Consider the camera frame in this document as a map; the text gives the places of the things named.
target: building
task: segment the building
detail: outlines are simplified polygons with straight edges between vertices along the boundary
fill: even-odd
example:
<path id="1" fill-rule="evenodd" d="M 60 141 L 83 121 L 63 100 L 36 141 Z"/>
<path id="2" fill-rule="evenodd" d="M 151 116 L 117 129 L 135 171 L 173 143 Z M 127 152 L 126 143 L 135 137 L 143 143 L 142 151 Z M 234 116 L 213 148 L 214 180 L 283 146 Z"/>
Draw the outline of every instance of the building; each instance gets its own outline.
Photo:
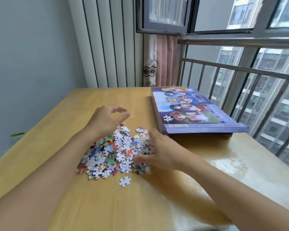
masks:
<path id="1" fill-rule="evenodd" d="M 260 10 L 262 0 L 235 0 L 227 29 L 252 28 Z M 271 27 L 289 27 L 289 0 L 281 0 L 272 21 Z M 242 48 L 221 47 L 218 56 L 219 63 L 238 65 Z M 289 73 L 289 49 L 261 48 L 254 62 L 254 68 Z M 213 94 L 212 102 L 220 107 L 233 75 L 232 70 L 220 69 Z M 255 74 L 250 74 L 243 92 L 236 105 L 232 118 L 237 120 L 242 106 L 248 96 L 250 87 L 255 80 Z M 249 134 L 253 136 L 259 123 L 273 99 L 276 97 L 283 81 L 268 76 L 261 76 L 247 108 L 239 122 L 250 127 Z M 289 86 L 283 94 L 276 109 L 273 111 L 256 140 L 266 149 L 276 154 L 289 137 Z M 280 159 L 289 166 L 289 145 L 280 155 Z"/>

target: pink curtain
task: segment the pink curtain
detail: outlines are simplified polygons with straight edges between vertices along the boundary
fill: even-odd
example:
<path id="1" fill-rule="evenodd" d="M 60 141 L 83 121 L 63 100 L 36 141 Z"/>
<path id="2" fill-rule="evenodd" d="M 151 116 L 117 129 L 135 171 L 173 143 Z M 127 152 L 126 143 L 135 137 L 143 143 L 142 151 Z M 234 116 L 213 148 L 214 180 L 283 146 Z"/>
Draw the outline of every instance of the pink curtain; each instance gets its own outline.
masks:
<path id="1" fill-rule="evenodd" d="M 157 35 L 156 86 L 175 86 L 177 82 L 177 41 L 179 36 Z"/>

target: white paneled wall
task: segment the white paneled wall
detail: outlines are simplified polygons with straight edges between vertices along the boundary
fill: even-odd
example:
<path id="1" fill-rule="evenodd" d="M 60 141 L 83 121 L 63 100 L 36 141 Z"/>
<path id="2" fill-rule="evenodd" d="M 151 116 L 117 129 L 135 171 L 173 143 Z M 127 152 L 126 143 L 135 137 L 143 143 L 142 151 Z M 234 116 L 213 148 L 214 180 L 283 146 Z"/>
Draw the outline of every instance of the white paneled wall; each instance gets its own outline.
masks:
<path id="1" fill-rule="evenodd" d="M 142 86 L 135 0 L 69 0 L 88 87 Z"/>

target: purple puzzle box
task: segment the purple puzzle box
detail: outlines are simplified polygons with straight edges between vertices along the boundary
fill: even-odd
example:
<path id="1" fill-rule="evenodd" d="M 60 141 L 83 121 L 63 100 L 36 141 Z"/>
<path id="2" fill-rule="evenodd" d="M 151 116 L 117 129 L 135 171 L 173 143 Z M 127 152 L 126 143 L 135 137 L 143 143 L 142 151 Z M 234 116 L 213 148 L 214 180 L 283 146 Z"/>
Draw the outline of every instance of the purple puzzle box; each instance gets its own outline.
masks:
<path id="1" fill-rule="evenodd" d="M 152 87 L 152 103 L 163 134 L 248 132 L 192 87 Z"/>

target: wooden table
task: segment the wooden table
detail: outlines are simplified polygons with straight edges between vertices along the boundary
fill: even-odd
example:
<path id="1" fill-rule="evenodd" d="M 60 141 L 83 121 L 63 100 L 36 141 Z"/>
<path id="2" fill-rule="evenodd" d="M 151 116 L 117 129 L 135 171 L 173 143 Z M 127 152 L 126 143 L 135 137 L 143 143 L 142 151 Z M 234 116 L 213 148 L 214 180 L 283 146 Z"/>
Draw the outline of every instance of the wooden table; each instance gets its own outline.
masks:
<path id="1" fill-rule="evenodd" d="M 132 135 L 139 126 L 157 127 L 150 88 L 76 89 L 1 157 L 0 197 L 84 127 L 97 107 L 113 103 L 131 113 L 126 123 Z M 247 134 L 173 138 L 289 209 L 289 168 Z M 75 176 L 50 230 L 187 230 L 230 223 L 199 184 L 182 172 L 152 168 L 151 174 L 128 176 L 131 184 L 125 188 L 119 186 L 120 174 L 97 181 L 89 181 L 86 174 Z"/>

